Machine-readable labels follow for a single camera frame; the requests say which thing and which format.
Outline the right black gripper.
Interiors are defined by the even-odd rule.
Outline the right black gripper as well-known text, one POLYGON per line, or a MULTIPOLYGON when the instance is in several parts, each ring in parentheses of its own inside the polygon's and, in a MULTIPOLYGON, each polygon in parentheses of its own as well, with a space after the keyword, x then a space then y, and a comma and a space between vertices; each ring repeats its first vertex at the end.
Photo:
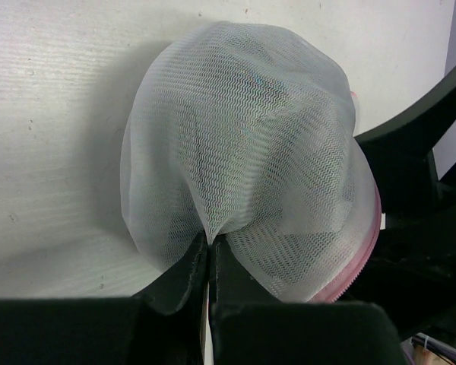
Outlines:
POLYGON ((362 133, 382 203, 398 216, 378 236, 344 302, 373 303, 401 338, 456 318, 456 186, 434 205, 432 149, 456 121, 456 66, 415 104, 362 133))

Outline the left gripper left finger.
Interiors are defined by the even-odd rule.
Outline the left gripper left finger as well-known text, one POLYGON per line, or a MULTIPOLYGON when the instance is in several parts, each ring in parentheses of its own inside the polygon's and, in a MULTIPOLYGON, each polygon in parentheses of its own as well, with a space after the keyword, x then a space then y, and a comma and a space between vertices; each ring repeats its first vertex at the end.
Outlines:
POLYGON ((203 364, 208 244, 204 233, 184 256, 133 297, 140 301, 130 364, 203 364))

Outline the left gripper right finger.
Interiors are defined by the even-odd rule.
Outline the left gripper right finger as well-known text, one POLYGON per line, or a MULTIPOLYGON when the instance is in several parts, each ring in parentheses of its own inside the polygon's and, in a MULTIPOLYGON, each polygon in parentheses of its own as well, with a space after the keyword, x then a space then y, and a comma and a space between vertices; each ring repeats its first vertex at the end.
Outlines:
POLYGON ((270 315, 280 301, 234 256, 225 236, 209 251, 209 325, 215 364, 263 364, 280 347, 270 315))

